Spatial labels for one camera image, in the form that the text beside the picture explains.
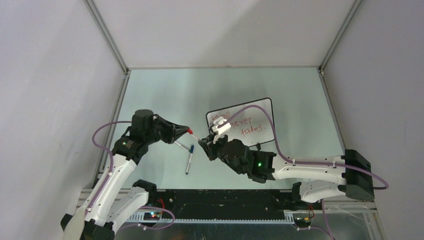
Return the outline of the red whiteboard marker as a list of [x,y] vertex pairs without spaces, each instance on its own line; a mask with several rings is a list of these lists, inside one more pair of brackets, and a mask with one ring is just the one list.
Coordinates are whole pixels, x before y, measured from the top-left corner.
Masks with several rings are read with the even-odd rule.
[[191,134],[191,136],[196,139],[196,141],[201,141],[201,138],[199,138],[198,136],[196,136],[194,133]]

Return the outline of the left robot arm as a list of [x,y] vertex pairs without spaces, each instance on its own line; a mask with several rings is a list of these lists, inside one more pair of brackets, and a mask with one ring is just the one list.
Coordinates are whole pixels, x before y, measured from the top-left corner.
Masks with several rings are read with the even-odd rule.
[[120,201],[116,197],[149,146],[173,144],[189,126],[170,122],[149,109],[137,110],[112,149],[95,144],[109,155],[109,163],[92,192],[73,215],[61,220],[64,240],[113,240],[125,221],[141,207],[154,209],[158,202],[156,185],[138,180]]

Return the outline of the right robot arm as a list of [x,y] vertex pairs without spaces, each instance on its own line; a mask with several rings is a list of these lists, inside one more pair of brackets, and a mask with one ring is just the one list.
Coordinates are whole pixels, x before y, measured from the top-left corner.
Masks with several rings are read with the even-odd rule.
[[290,196],[297,209],[337,196],[366,202],[375,199],[371,164],[354,149],[333,157],[286,161],[274,152],[252,150],[239,139],[229,140],[227,135],[216,139],[211,134],[198,144],[210,161],[220,159],[254,182],[299,179]]

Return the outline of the white whiteboard black frame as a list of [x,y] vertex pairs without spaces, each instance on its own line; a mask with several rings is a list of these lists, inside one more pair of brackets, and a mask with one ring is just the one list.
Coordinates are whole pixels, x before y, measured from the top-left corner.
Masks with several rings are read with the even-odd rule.
[[244,110],[230,121],[231,128],[226,133],[228,140],[238,139],[249,147],[273,142],[275,137],[267,118],[267,115],[269,115],[272,120],[274,119],[273,102],[269,97],[208,111],[205,115],[206,124],[208,127],[212,127],[217,119],[224,118],[228,120],[236,112],[250,105],[260,106],[266,113],[255,107]]

